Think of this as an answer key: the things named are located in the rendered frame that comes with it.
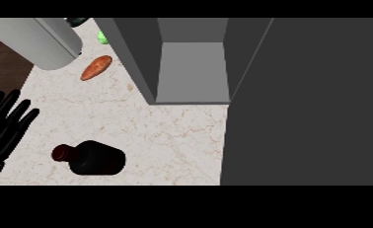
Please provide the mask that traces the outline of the orange sweet potato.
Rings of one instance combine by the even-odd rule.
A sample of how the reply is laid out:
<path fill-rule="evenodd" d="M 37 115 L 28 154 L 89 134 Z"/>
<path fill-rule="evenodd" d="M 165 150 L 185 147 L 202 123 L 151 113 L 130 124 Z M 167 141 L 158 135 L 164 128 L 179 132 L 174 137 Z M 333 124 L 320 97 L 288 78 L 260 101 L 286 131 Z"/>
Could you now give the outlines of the orange sweet potato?
<path fill-rule="evenodd" d="M 99 56 L 87 65 L 81 73 L 80 80 L 87 81 L 96 77 L 108 69 L 111 63 L 112 57 L 109 55 Z"/>

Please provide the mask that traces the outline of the dark green object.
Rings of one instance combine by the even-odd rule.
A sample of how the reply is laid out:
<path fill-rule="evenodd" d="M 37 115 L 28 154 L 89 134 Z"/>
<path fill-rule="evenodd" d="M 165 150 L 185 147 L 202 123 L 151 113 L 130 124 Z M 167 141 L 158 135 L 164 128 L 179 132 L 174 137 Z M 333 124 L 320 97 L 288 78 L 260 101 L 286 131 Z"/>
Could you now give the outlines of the dark green object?
<path fill-rule="evenodd" d="M 75 28 L 87 21 L 87 18 L 67 18 L 65 21 L 68 22 L 70 26 Z"/>

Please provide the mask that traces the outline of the grey cabinet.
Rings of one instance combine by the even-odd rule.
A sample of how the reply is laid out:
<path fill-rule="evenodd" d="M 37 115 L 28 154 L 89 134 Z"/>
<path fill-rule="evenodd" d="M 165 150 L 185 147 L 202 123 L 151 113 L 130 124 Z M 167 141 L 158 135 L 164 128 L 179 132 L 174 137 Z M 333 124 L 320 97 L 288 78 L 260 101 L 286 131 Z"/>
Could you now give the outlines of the grey cabinet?
<path fill-rule="evenodd" d="M 270 18 L 98 18 L 151 105 L 227 105 Z"/>

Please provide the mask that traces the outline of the dark wine bottle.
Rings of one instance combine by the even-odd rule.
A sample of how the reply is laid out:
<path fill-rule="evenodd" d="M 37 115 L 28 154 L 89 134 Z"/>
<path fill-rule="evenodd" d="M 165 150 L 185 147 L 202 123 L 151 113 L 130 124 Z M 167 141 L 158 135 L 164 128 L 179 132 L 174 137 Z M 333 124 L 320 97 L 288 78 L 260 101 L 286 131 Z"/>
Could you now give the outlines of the dark wine bottle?
<path fill-rule="evenodd" d="M 59 145 L 52 157 L 58 162 L 68 162 L 71 171 L 81 176 L 114 176 L 127 161 L 120 149 L 93 140 L 83 141 L 75 147 Z"/>

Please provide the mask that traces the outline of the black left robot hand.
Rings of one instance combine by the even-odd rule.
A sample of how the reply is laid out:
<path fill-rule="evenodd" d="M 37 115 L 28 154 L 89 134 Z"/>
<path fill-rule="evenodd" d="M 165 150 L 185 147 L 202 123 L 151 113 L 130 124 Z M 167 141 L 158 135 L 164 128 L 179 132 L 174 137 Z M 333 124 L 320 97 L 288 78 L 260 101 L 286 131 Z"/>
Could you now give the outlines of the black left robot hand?
<path fill-rule="evenodd" d="M 0 172 L 30 125 L 40 114 L 39 109 L 31 109 L 27 113 L 31 101 L 24 100 L 21 104 L 16 104 L 19 96 L 19 90 L 13 90 L 9 94 L 0 91 Z"/>

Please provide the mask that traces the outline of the pale grey cylinder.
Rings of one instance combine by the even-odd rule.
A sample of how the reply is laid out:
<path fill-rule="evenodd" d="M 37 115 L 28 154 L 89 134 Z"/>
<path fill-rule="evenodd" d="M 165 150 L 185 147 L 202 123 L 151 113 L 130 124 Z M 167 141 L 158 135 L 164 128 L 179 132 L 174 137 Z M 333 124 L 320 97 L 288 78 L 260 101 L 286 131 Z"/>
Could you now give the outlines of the pale grey cylinder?
<path fill-rule="evenodd" d="M 64 18 L 0 18 L 0 41 L 43 70 L 67 67 L 83 49 Z"/>

